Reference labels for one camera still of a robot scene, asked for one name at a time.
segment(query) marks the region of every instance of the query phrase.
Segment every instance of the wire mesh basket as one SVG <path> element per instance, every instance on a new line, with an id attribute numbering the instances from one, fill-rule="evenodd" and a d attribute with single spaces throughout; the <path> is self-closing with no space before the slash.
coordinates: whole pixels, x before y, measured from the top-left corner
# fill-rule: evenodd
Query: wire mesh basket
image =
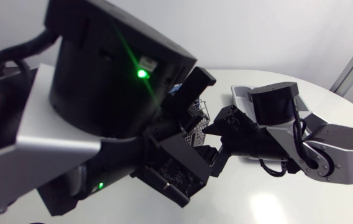
<path id="1" fill-rule="evenodd" d="M 185 140 L 193 147 L 202 146 L 204 144 L 204 140 L 206 139 L 205 133 L 202 130 L 207 127 L 209 123 L 209 114 L 206 106 L 206 102 L 198 99 L 193 105 L 202 115 L 203 119 L 196 125 L 196 127 L 188 133 L 185 137 Z"/>

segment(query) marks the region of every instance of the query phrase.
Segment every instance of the green led light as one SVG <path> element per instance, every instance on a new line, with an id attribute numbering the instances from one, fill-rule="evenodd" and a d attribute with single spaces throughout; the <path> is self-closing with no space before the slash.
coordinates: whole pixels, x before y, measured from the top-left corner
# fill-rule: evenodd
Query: green led light
<path id="1" fill-rule="evenodd" d="M 138 77 L 139 78 L 148 78 L 149 74 L 145 70 L 138 70 Z"/>

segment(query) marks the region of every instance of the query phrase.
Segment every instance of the cable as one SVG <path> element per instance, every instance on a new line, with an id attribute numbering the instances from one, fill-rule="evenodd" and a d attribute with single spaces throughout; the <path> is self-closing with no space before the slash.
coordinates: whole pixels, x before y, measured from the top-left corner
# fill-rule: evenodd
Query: cable
<path id="1" fill-rule="evenodd" d="M 311 161 L 310 161 L 305 149 L 303 148 L 303 144 L 302 144 L 303 143 L 302 135 L 306 129 L 306 123 L 303 119 L 300 118 L 300 116 L 298 114 L 298 108 L 295 103 L 295 100 L 291 99 L 291 102 L 293 105 L 293 112 L 294 112 L 294 118 L 295 118 L 295 121 L 293 124 L 293 135 L 294 135 L 295 148 L 296 148 L 298 155 L 301 157 L 301 159 L 304 160 L 306 162 L 306 164 L 309 166 L 311 164 Z"/>
<path id="2" fill-rule="evenodd" d="M 273 177 L 283 177 L 286 174 L 287 163 L 285 161 L 282 161 L 281 163 L 281 166 L 282 166 L 281 172 L 274 171 L 271 168 L 267 167 L 263 159 L 259 159 L 259 163 L 261 164 L 261 167 L 264 168 L 264 170 Z"/>
<path id="3" fill-rule="evenodd" d="M 5 64 L 8 61 L 20 61 L 27 57 L 39 54 L 49 48 L 58 39 L 58 35 L 44 30 L 36 38 L 17 46 L 0 51 L 0 77 L 4 75 Z"/>
<path id="4" fill-rule="evenodd" d="M 23 76 L 27 84 L 33 84 L 33 76 L 30 73 L 30 67 L 28 66 L 28 64 L 24 60 L 14 60 L 14 62 L 19 68 L 19 71 L 21 72 L 21 75 Z"/>

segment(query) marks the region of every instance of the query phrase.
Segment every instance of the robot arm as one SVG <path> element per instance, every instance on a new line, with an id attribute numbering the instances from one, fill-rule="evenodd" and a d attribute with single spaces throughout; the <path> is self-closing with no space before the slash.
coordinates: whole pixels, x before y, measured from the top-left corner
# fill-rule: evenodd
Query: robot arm
<path id="1" fill-rule="evenodd" d="M 330 124 L 308 111 L 296 83 L 254 88 L 245 95 L 251 102 L 242 108 L 254 108 L 254 117 L 228 106 L 204 130 L 222 137 L 219 155 L 259 159 L 275 177 L 302 170 L 314 180 L 353 184 L 353 128 Z M 281 161 L 282 171 L 270 170 L 264 160 Z M 225 163 L 215 160 L 216 175 Z"/>
<path id="2" fill-rule="evenodd" d="M 230 156 L 260 159 L 274 176 L 303 170 L 353 184 L 353 129 L 298 111 L 293 83 L 253 90 L 255 118 L 223 108 L 204 130 L 222 136 L 222 148 L 196 146 L 185 136 L 209 119 L 197 102 L 216 81 L 192 70 L 187 51 L 106 1 L 50 0 L 45 26 L 0 51 L 0 214 L 37 189 L 49 212 L 63 215 L 126 175 L 184 207 Z M 59 37 L 56 69 L 30 71 L 24 59 Z M 19 71 L 5 68 L 11 60 Z"/>

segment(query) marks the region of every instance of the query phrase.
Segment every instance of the white tabletop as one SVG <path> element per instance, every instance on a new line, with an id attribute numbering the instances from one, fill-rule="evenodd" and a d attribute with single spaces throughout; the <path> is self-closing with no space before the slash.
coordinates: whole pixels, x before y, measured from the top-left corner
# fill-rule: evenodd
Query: white tabletop
<path id="1" fill-rule="evenodd" d="M 353 127 L 353 105 L 319 86 L 286 75 L 254 70 L 210 70 L 217 84 L 201 96 L 211 118 L 232 104 L 231 85 L 297 82 L 312 111 L 330 123 Z M 206 137 L 219 148 L 219 138 Z M 219 178 L 180 208 L 138 179 L 125 177 L 62 217 L 51 217 L 34 190 L 21 197 L 0 223 L 353 223 L 353 185 L 317 182 L 302 172 L 269 176 L 258 163 L 232 157 Z"/>

